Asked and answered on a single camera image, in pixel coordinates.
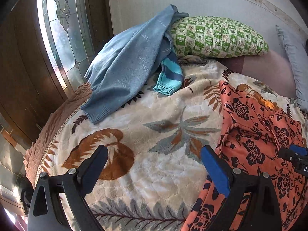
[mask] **pillow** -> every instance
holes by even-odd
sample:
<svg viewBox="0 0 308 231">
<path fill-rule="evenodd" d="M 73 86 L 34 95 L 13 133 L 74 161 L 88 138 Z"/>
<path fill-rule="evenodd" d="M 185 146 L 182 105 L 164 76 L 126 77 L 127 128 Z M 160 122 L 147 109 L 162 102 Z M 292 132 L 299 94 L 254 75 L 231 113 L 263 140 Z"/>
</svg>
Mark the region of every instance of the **pillow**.
<svg viewBox="0 0 308 231">
<path fill-rule="evenodd" d="M 308 113 L 308 55 L 300 39 L 278 25 L 276 29 L 291 63 L 298 106 L 301 111 Z"/>
<path fill-rule="evenodd" d="M 221 63 L 233 72 L 263 82 L 281 96 L 296 98 L 290 62 L 271 49 L 264 56 L 240 56 L 222 59 Z"/>
<path fill-rule="evenodd" d="M 178 57 L 231 58 L 264 55 L 268 44 L 252 27 L 221 17 L 186 17 L 171 26 L 173 45 Z"/>
</svg>

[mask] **metal screw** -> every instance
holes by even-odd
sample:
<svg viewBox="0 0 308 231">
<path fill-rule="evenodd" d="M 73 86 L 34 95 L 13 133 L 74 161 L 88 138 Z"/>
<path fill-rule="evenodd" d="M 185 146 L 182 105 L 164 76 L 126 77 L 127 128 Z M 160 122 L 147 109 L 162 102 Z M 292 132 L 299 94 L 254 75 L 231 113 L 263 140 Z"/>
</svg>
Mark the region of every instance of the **metal screw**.
<svg viewBox="0 0 308 231">
<path fill-rule="evenodd" d="M 46 172 L 41 172 L 41 173 L 39 174 L 40 178 L 42 178 L 42 179 L 43 179 L 46 175 L 47 175 Z"/>
<path fill-rule="evenodd" d="M 76 168 L 71 168 L 69 171 L 68 171 L 68 173 L 70 174 L 70 175 L 73 175 L 74 173 L 76 173 L 76 171 L 77 171 L 77 169 Z"/>
<path fill-rule="evenodd" d="M 239 175 L 241 173 L 241 170 L 239 168 L 235 167 L 233 169 L 233 173 Z"/>
<path fill-rule="evenodd" d="M 264 178 L 269 178 L 269 176 L 270 176 L 268 172 L 263 172 L 262 175 L 263 175 Z"/>
</svg>

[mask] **brown wood panel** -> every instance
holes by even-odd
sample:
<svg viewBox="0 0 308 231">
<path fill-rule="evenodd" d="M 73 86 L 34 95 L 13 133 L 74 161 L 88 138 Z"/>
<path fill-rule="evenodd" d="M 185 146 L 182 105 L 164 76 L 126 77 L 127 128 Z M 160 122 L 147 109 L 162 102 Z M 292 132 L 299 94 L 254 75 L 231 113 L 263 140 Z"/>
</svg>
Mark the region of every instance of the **brown wood panel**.
<svg viewBox="0 0 308 231">
<path fill-rule="evenodd" d="M 0 88 L 0 113 L 27 143 L 67 98 L 46 53 L 36 0 L 19 0 L 0 26 Z"/>
<path fill-rule="evenodd" d="M 109 0 L 85 0 L 95 54 L 113 37 Z"/>
</svg>

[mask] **beige blanket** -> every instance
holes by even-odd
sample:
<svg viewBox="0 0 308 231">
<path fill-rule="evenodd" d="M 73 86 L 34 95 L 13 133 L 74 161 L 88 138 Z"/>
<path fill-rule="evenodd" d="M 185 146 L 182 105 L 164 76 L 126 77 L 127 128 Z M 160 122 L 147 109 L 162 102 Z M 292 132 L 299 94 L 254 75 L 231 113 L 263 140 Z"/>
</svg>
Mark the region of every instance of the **beige blanket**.
<svg viewBox="0 0 308 231">
<path fill-rule="evenodd" d="M 191 62 L 190 58 L 182 63 Z M 77 109 L 51 139 L 36 182 L 41 171 L 54 176 L 78 167 L 103 144 L 108 148 L 108 161 L 86 196 L 103 228 L 179 230 L 207 176 L 200 149 L 207 144 L 215 148 L 220 136 L 220 80 L 233 87 L 249 85 L 264 99 L 276 102 L 302 122 L 306 138 L 305 119 L 295 100 L 277 95 L 253 78 L 232 73 L 217 61 L 182 64 L 182 70 L 185 81 L 172 96 L 153 91 L 154 76 L 132 100 L 97 125 Z M 68 220 L 77 228 L 62 197 Z"/>
</svg>

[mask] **gray pillow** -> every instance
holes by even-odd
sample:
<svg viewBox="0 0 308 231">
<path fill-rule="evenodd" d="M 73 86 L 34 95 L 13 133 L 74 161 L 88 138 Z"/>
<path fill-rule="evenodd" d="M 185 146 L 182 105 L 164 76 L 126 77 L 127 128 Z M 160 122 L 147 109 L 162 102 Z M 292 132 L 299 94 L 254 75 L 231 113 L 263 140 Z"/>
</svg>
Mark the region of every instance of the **gray pillow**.
<svg viewBox="0 0 308 231">
<path fill-rule="evenodd" d="M 308 113 L 308 55 L 305 47 L 289 30 L 278 25 L 276 29 L 291 63 L 298 106 L 301 111 Z"/>
</svg>

